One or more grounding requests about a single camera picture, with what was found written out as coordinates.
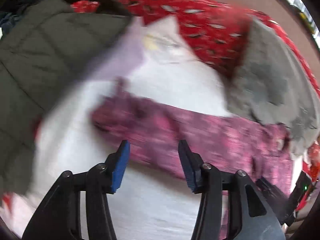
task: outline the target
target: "white fabric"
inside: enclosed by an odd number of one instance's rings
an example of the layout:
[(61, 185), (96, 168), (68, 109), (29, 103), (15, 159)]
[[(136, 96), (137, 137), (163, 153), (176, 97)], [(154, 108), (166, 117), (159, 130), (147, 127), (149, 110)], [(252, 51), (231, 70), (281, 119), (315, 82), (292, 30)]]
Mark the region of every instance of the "white fabric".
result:
[[(166, 20), (168, 26), (177, 27), (174, 18)], [(156, 26), (147, 28), (148, 39)], [(158, 26), (163, 37), (178, 35), (177, 28), (164, 28), (163, 21)], [(150, 55), (157, 49), (150, 40), (146, 44), (143, 66), (128, 77), (130, 92), (205, 114), (229, 115), (222, 83), (213, 69), (195, 61), (190, 54), (180, 57), (182, 64), (159, 63)], [(90, 112), (102, 102), (103, 96), (112, 95), (113, 85), (108, 81), (79, 84), (41, 124), (33, 185), (28, 194), (29, 204), (34, 208), (63, 171), (87, 171), (115, 151), (97, 135), (90, 122)], [(185, 240), (191, 238), (200, 195), (192, 194), (183, 180), (129, 163), (121, 188), (108, 195), (108, 203), (118, 240)], [(88, 239), (83, 207), (82, 198), (82, 233)], [(15, 231), (20, 234), (23, 229)]]

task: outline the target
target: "gray garment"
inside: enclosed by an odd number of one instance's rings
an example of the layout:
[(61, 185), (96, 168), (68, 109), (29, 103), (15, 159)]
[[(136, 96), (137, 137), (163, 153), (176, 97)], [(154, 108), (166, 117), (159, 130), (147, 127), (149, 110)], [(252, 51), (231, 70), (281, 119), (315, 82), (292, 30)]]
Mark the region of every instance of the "gray garment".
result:
[(251, 24), (243, 64), (227, 98), (228, 110), (234, 114), (261, 124), (285, 124), (295, 155), (302, 155), (319, 134), (316, 91), (291, 49), (257, 19)]
[(132, 19), (115, 0), (95, 0), (97, 13), (75, 13), (67, 1), (75, 0), (42, 0), (29, 7), (0, 40), (0, 198), (28, 189), (36, 121)]

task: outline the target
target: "pink garment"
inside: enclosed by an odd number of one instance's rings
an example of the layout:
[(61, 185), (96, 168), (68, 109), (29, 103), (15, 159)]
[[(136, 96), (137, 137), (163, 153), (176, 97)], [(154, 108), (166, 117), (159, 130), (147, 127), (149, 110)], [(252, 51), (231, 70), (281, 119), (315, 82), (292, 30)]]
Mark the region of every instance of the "pink garment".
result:
[[(115, 95), (92, 113), (92, 120), (115, 147), (122, 139), (130, 141), (131, 160), (184, 179), (178, 141), (186, 139), (193, 152), (219, 170), (242, 169), (253, 180), (264, 176), (289, 194), (292, 161), (283, 125), (200, 114), (134, 97), (123, 88), (120, 80)], [(280, 140), (284, 146), (279, 150)]]

